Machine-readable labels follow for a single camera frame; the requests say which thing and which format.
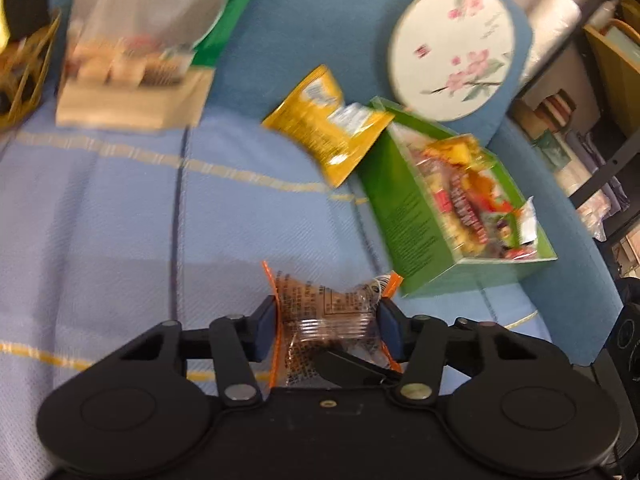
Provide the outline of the yellow chip bag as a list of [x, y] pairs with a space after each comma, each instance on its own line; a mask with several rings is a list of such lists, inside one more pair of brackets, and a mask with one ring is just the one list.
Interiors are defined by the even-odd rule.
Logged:
[[341, 186], [394, 120], [384, 110], [344, 101], [329, 67], [312, 70], [263, 121], [318, 162], [326, 182]]

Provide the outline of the green white cardboard box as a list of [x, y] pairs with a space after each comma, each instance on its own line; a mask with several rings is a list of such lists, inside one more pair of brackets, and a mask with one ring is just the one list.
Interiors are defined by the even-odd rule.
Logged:
[[407, 296], [521, 281], [556, 259], [497, 157], [453, 131], [377, 96], [393, 116], [358, 176]]

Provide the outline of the green book box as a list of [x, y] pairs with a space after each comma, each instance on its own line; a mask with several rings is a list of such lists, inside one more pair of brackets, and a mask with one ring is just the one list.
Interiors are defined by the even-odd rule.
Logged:
[[562, 147], [560, 141], [549, 130], [546, 130], [533, 143], [534, 149], [544, 160], [544, 163], [555, 174], [570, 163], [570, 155]]

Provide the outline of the large beige green snack bag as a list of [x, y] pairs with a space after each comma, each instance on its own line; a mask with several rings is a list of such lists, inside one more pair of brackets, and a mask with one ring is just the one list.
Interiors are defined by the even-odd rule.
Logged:
[[55, 121], [196, 126], [216, 64], [250, 0], [73, 0]]

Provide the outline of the round floral fan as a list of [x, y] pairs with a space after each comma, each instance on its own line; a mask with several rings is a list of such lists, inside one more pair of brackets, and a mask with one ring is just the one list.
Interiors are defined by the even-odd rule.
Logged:
[[414, 0], [390, 36], [390, 85], [409, 110], [453, 122], [479, 110], [506, 82], [515, 46], [501, 0]]

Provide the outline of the light blue sofa blanket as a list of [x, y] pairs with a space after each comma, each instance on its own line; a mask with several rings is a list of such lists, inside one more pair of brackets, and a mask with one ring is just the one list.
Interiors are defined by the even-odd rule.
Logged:
[[157, 134], [65, 129], [44, 104], [1, 138], [1, 474], [51, 468], [44, 397], [166, 320], [254, 310], [265, 270], [346, 290], [392, 264], [357, 179], [213, 108]]

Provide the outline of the striped ceramic vase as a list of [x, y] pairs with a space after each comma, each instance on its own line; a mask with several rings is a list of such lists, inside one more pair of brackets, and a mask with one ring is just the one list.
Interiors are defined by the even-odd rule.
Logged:
[[559, 132], [570, 124], [575, 110], [575, 101], [564, 89], [560, 89], [544, 98], [534, 113], [551, 132]]

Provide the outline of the clear orange-edged snack packet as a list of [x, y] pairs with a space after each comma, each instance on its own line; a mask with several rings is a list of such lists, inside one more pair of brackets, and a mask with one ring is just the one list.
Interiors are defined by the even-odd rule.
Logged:
[[341, 350], [383, 370], [400, 372], [401, 366], [382, 341], [376, 322], [378, 303], [393, 298], [402, 277], [379, 275], [348, 292], [262, 265], [276, 297], [276, 338], [269, 385], [309, 386], [320, 376], [314, 358], [323, 350]]

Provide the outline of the blue sofa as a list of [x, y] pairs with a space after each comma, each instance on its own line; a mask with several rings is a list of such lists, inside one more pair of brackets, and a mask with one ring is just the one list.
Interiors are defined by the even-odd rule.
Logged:
[[386, 44], [410, 2], [250, 0], [219, 61], [204, 117], [220, 108], [261, 123], [320, 64], [351, 101], [388, 96]]

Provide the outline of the black metal shelf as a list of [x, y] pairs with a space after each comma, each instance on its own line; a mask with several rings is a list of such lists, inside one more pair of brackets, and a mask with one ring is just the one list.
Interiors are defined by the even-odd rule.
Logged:
[[587, 76], [600, 110], [593, 127], [594, 143], [602, 148], [604, 165], [570, 196], [582, 206], [587, 193], [616, 177], [629, 207], [604, 222], [606, 239], [614, 244], [639, 223], [639, 61], [611, 32], [639, 43], [639, 0], [585, 0], [572, 39], [584, 59]]

